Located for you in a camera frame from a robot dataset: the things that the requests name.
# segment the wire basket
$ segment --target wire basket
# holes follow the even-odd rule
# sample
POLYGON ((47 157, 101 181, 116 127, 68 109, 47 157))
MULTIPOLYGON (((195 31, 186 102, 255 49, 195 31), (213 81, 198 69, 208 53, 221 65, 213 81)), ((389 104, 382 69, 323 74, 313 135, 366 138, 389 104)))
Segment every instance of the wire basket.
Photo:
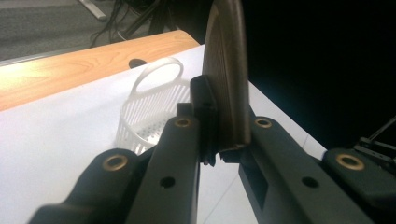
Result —
POLYGON ((181 79, 182 73, 183 64, 175 58, 162 58, 148 65, 120 112, 117 148, 130 149, 140 155, 158 143, 166 121, 176 115, 177 103, 190 100, 190 85, 181 79), (146 91, 137 91, 143 79, 168 64, 177 64, 180 68, 175 79, 146 91))

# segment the white surface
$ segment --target white surface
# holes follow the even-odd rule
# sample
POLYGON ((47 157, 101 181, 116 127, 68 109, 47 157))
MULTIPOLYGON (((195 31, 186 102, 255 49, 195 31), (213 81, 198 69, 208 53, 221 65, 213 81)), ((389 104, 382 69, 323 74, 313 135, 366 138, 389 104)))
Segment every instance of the white surface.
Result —
MULTIPOLYGON (((204 47, 174 57, 183 78, 201 75, 204 47)), ((0 223, 26 223, 60 203, 95 156, 114 147, 122 103, 145 66, 0 112, 0 223)), ((318 142, 250 85, 256 115, 276 119, 308 152, 318 142)), ((201 166, 198 223, 254 223, 236 164, 201 166)))

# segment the white basket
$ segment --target white basket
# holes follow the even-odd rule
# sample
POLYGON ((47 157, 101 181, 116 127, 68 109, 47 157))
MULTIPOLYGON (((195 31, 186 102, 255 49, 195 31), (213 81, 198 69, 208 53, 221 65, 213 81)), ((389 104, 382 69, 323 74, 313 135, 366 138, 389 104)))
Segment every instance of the white basket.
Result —
POLYGON ((177 103, 190 100, 190 84, 181 79, 182 73, 183 64, 170 57, 149 64, 142 72, 120 112, 116 140, 118 148, 130 149, 140 155, 158 143, 166 121, 176 115, 177 103), (168 64, 180 67, 173 81, 146 91, 136 90, 145 77, 168 64))

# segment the wooden surface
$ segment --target wooden surface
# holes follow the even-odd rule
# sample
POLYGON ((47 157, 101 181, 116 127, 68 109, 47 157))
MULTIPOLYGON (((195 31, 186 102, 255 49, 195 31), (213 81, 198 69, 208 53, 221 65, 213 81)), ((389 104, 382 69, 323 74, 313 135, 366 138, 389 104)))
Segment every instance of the wooden surface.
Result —
POLYGON ((134 58, 152 62, 199 44, 174 31, 0 67, 0 111, 129 69, 134 58))

